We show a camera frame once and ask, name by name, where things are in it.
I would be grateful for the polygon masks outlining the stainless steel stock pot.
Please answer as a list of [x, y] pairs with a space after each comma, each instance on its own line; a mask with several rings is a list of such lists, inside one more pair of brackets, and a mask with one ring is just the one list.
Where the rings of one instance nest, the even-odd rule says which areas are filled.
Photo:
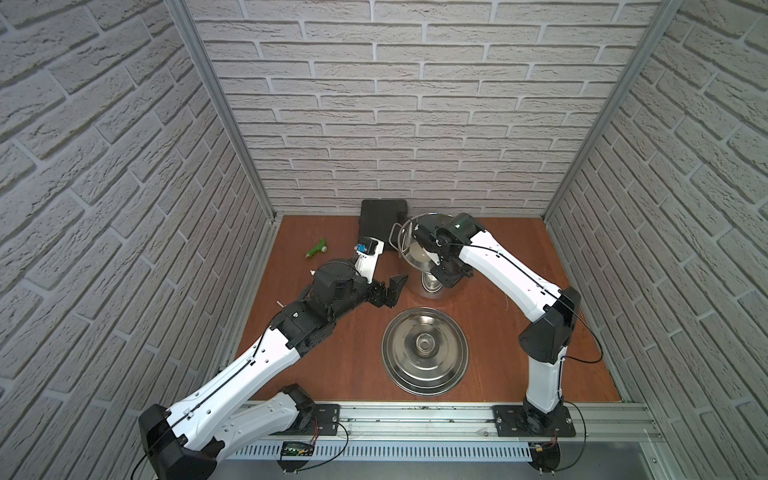
[[432, 218], [438, 224], [453, 219], [452, 216], [441, 213], [412, 216], [392, 226], [389, 244], [397, 250], [401, 259], [400, 271], [408, 275], [406, 287], [423, 298], [442, 300], [461, 290], [467, 281], [466, 276], [461, 276], [453, 287], [446, 287], [431, 273], [431, 269], [437, 265], [439, 258], [421, 247], [413, 236], [417, 224], [426, 218]]

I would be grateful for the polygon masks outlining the stainless steel pot lid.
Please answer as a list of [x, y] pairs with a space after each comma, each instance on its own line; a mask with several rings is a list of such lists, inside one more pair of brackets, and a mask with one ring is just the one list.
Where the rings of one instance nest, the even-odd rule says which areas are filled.
[[458, 323], [445, 312], [415, 307], [399, 313], [382, 337], [382, 360], [402, 390], [424, 397], [455, 388], [469, 367], [469, 345]]

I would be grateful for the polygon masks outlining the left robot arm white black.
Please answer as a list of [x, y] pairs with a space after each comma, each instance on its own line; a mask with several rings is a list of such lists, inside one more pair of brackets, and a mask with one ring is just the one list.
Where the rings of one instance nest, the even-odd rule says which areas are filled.
[[321, 265], [299, 297], [228, 367], [172, 406], [153, 404], [140, 415], [142, 449], [156, 477], [207, 479], [241, 448], [274, 433], [305, 429], [314, 402], [297, 385], [255, 407], [242, 406], [358, 306], [396, 306], [407, 281], [401, 274], [383, 283], [350, 260]]

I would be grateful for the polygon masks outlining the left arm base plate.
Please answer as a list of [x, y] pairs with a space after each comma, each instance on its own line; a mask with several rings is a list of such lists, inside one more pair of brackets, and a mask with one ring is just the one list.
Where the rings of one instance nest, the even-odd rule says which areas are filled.
[[301, 410], [286, 435], [303, 435], [319, 437], [336, 436], [338, 433], [340, 405], [333, 403], [316, 403], [312, 411]]

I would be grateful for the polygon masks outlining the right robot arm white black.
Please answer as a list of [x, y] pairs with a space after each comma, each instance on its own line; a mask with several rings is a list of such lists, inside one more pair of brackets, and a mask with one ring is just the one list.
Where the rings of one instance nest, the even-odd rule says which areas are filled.
[[430, 274], [446, 287], [475, 272], [501, 290], [529, 325], [518, 343], [529, 359], [526, 413], [544, 421], [563, 406], [562, 377], [577, 324], [580, 293], [549, 282], [514, 255], [473, 216], [421, 215], [412, 220], [410, 237], [435, 264]]

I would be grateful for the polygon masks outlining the small green circuit board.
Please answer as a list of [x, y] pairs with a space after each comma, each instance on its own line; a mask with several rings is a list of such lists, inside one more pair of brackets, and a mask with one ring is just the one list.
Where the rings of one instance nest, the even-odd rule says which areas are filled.
[[284, 441], [281, 446], [280, 457], [312, 457], [315, 445], [313, 443], [299, 441]]

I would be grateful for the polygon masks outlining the right black connector board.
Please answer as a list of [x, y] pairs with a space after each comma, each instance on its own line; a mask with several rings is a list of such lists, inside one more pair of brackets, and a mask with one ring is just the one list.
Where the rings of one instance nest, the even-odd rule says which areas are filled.
[[529, 465], [540, 473], [554, 474], [561, 461], [561, 449], [553, 443], [530, 443], [529, 451], [531, 461]]

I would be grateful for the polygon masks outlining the green plastic tap fitting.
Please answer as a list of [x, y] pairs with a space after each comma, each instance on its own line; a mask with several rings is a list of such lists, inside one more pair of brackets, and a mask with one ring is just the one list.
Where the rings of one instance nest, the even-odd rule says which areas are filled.
[[327, 241], [325, 238], [321, 238], [314, 246], [312, 246], [305, 254], [306, 259], [310, 259], [319, 253], [325, 253], [328, 249]]

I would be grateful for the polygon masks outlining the aluminium front rail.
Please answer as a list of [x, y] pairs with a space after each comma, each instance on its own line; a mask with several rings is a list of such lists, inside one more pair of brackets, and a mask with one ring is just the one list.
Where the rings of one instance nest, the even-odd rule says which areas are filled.
[[[339, 420], [355, 440], [504, 441], [551, 438], [502, 438], [491, 407], [500, 402], [340, 401]], [[661, 442], [664, 436], [642, 403], [568, 404], [576, 429], [560, 442]]]

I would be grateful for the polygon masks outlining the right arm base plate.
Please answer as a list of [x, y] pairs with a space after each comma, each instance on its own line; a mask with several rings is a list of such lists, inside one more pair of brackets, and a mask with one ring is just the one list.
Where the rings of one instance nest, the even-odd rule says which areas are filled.
[[502, 438], [573, 438], [576, 429], [568, 409], [558, 404], [549, 413], [523, 404], [500, 404], [491, 407], [497, 435]]

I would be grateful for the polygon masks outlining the white ventilation grille strip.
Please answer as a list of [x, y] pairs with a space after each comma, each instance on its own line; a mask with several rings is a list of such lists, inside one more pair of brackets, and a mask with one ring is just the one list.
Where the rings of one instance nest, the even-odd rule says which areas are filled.
[[409, 462], [531, 462], [527, 442], [319, 441], [312, 455], [289, 455], [286, 441], [263, 440], [243, 447], [230, 460], [409, 461]]

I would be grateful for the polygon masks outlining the black plastic tool case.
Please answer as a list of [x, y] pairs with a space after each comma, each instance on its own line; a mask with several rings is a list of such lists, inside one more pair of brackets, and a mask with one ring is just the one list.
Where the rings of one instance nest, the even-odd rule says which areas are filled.
[[361, 202], [359, 237], [381, 240], [385, 251], [393, 251], [389, 242], [393, 225], [402, 225], [407, 218], [408, 203], [405, 199], [365, 199]]

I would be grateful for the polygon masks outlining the cream plastic ladle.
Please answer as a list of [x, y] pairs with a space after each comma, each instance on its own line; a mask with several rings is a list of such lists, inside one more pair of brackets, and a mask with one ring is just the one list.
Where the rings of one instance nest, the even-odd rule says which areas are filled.
[[434, 263], [435, 265], [438, 265], [440, 263], [440, 260], [437, 254], [427, 251], [424, 247], [422, 247], [418, 243], [411, 245], [410, 252], [413, 259], [419, 263], [427, 264], [431, 262], [431, 263]]

